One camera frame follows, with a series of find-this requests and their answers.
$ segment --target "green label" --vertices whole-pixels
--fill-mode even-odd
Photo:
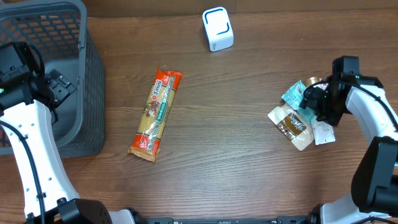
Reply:
[[[157,122],[161,123],[163,121],[163,117],[166,112],[166,109],[167,109],[167,103],[162,102],[162,104],[160,105],[160,108],[159,108],[159,113],[157,114],[157,118],[156,118]]]

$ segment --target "white box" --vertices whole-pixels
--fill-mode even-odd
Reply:
[[[225,8],[216,7],[206,10],[202,19],[212,52],[228,48],[234,44],[234,33]]]

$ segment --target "wooden table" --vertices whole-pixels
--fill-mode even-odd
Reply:
[[[106,64],[106,144],[64,159],[65,170],[82,198],[145,217],[305,215],[349,193],[365,138],[345,115],[335,143],[300,152],[267,113],[342,55],[359,56],[398,109],[397,21],[397,9],[237,14],[233,47],[210,53],[200,16],[90,19]],[[184,75],[153,164],[127,150],[157,67]],[[14,157],[0,157],[0,170],[0,222],[21,223]]]

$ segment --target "plastic crate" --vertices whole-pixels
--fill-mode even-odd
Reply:
[[[76,86],[57,108],[59,121],[53,125],[61,157],[100,152],[105,69],[87,30],[85,5],[79,0],[0,4],[0,45],[10,41],[35,45],[45,71],[57,69]],[[0,154],[12,154],[12,148],[0,148]]]

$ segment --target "blue package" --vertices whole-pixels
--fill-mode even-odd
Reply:
[[[285,94],[282,95],[282,99],[295,111],[301,114],[309,124],[311,124],[312,119],[315,114],[310,108],[301,108],[300,103],[304,99],[303,92],[307,87],[298,81],[292,87],[290,87]]]

